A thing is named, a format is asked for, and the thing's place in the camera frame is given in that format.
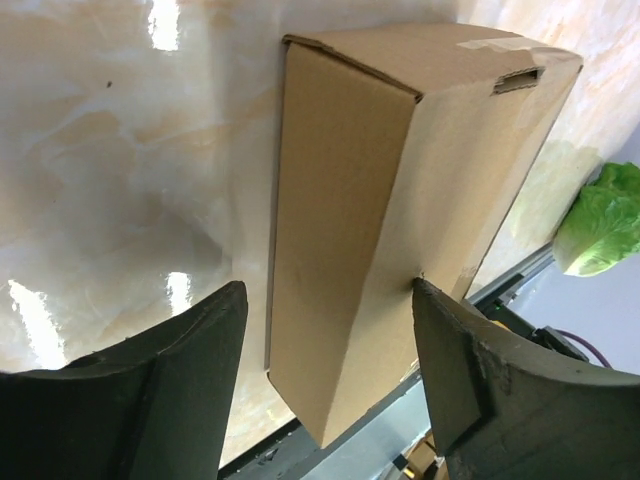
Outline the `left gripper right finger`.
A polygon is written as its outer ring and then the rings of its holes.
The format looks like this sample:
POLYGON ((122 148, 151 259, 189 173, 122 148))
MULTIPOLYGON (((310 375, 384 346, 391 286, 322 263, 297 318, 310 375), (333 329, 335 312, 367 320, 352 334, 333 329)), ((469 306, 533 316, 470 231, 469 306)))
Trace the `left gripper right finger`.
POLYGON ((638 376, 536 345, 422 278, 412 312, 450 478, 638 478, 638 376))

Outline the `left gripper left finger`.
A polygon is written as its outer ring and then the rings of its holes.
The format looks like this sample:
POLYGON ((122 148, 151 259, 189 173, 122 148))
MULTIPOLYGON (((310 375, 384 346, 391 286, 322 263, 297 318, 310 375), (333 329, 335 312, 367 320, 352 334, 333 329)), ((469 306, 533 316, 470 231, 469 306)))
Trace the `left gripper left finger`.
POLYGON ((232 281, 59 370, 1 377, 5 479, 213 479, 248 316, 232 281))

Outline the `brown cardboard express box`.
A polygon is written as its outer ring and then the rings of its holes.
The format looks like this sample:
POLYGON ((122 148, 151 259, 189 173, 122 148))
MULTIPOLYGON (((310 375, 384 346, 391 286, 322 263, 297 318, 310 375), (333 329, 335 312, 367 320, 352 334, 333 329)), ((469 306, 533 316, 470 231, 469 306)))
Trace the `brown cardboard express box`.
POLYGON ((416 364, 412 281, 469 291, 583 60, 453 23, 284 44, 269 379, 324 447, 416 364))

